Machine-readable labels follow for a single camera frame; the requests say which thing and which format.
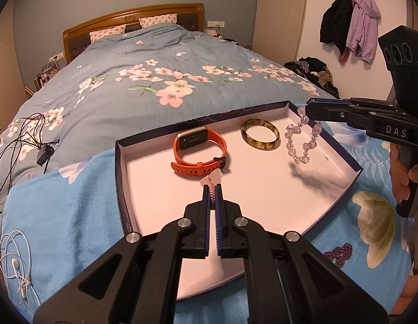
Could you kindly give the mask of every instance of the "watch screen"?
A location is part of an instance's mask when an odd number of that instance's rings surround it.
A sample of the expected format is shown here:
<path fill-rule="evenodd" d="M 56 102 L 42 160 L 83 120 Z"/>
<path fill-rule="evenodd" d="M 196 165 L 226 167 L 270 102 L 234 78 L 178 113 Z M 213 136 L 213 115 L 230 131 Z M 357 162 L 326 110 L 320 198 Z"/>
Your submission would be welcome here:
<path fill-rule="evenodd" d="M 200 130 L 196 133 L 191 133 L 185 136 L 182 136 L 179 139 L 179 148 L 181 150 L 187 149 L 188 147 L 193 147 L 198 144 L 206 142 L 208 139 L 207 129 Z"/>

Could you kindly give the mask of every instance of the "white earphones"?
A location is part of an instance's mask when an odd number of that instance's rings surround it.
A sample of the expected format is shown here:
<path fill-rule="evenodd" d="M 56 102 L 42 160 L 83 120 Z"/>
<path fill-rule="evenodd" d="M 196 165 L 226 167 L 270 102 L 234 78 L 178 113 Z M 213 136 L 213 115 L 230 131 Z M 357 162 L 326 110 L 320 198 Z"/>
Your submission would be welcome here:
<path fill-rule="evenodd" d="M 20 255 L 20 250 L 18 250 L 17 244 L 14 240 L 14 238 L 18 235 L 21 235 L 26 241 L 26 245 L 28 247 L 28 265 L 26 265 L 22 256 Z M 5 279 L 5 284 L 9 292 L 9 297 L 10 299 L 12 298 L 12 293 L 18 294 L 20 296 L 20 302 L 19 303 L 14 302 L 14 304 L 21 305 L 23 303 L 24 306 L 27 308 L 27 310 L 33 314 L 37 306 L 41 305 L 41 301 L 31 283 L 32 260 L 31 260 L 31 249 L 29 247 L 28 240 L 21 231 L 14 230 L 12 233 L 4 234 L 1 237 L 0 251 L 2 249 L 1 248 L 2 243 L 4 242 L 6 238 L 7 238 L 6 243 L 3 246 L 3 256 L 0 257 L 0 271 L 2 272 L 3 277 Z M 8 247 L 10 244 L 14 245 L 17 254 L 8 253 Z M 7 260 L 7 257 L 11 257 L 11 256 L 13 256 L 13 258 L 11 259 L 11 266 L 14 271 L 14 274 L 8 275 L 8 263 L 6 260 Z M 18 288 L 17 288 L 17 291 L 15 292 L 9 289 L 9 281 L 12 279 L 16 279 L 18 281 Z M 31 291 L 33 294 L 31 299 L 30 299 L 30 296 L 28 296 L 29 291 Z"/>

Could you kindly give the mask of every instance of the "silver screw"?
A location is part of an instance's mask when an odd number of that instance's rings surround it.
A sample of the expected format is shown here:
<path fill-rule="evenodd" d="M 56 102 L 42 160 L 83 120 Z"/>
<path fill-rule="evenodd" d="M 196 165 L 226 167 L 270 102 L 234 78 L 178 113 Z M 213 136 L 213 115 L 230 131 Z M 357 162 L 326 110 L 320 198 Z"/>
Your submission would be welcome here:
<path fill-rule="evenodd" d="M 140 235 L 137 233 L 129 233 L 125 238 L 130 244 L 134 244 L 140 240 Z"/>
<path fill-rule="evenodd" d="M 286 236 L 290 242 L 296 242 L 299 240 L 300 235 L 296 231 L 289 231 Z"/>
<path fill-rule="evenodd" d="M 248 220 L 244 217 L 238 217 L 234 220 L 234 224 L 237 226 L 245 226 L 248 224 Z"/>
<path fill-rule="evenodd" d="M 188 218 L 181 218 L 177 221 L 177 225 L 179 225 L 181 228 L 187 228 L 191 225 L 191 220 Z"/>

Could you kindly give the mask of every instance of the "hood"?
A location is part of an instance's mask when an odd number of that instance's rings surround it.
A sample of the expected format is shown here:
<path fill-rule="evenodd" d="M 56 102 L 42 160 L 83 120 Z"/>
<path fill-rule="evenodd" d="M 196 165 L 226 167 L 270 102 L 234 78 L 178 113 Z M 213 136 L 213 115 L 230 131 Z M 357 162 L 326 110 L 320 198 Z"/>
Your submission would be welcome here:
<path fill-rule="evenodd" d="M 355 4 L 358 4 L 368 16 L 372 18 L 380 17 L 380 11 L 374 0 L 355 0 Z"/>

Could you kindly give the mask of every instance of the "camera lens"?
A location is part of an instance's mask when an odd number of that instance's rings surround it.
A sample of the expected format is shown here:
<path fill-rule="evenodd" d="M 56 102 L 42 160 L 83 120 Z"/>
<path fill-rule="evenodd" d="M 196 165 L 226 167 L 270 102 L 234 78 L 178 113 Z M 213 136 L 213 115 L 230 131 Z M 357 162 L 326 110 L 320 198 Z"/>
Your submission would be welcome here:
<path fill-rule="evenodd" d="M 392 57 L 390 57 L 390 52 L 388 49 L 385 49 L 383 51 L 383 55 L 385 55 L 385 60 L 387 63 L 391 63 L 392 62 Z"/>
<path fill-rule="evenodd" d="M 406 61 L 411 62 L 413 60 L 413 55 L 412 55 L 410 46 L 408 46 L 406 43 L 403 43 L 402 49 L 403 49 L 403 55 L 406 58 Z"/>
<path fill-rule="evenodd" d="M 398 48 L 398 46 L 393 44 L 390 47 L 390 49 L 392 51 L 392 56 L 393 56 L 393 60 L 395 61 L 395 63 L 398 64 L 398 65 L 403 63 L 403 58 L 401 56 L 401 52 L 400 52 L 400 49 Z"/>

